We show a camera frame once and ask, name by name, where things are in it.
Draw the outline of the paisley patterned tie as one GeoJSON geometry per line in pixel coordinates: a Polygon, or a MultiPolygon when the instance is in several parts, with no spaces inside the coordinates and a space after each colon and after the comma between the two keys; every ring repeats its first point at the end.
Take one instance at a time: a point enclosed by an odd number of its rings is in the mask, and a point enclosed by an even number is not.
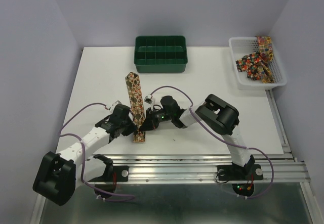
{"type": "Polygon", "coordinates": [[[137,130],[133,134],[134,143],[143,143],[146,140],[146,132],[140,132],[139,128],[145,120],[143,96],[139,75],[130,72],[126,77],[126,86],[130,100],[131,111],[133,113],[133,122],[137,130]]]}

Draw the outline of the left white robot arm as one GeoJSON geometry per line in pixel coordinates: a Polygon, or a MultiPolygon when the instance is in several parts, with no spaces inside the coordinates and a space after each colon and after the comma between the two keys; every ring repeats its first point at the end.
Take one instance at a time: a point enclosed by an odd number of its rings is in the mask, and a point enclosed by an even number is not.
{"type": "Polygon", "coordinates": [[[58,152],[48,152],[40,163],[32,189],[62,206],[76,188],[86,185],[103,201],[128,201],[134,195],[115,193],[117,182],[128,180],[127,166],[115,167],[113,160],[96,154],[119,136],[129,136],[137,127],[130,118],[131,109],[115,102],[109,115],[97,122],[84,136],[73,135],[76,143],[58,152]]]}

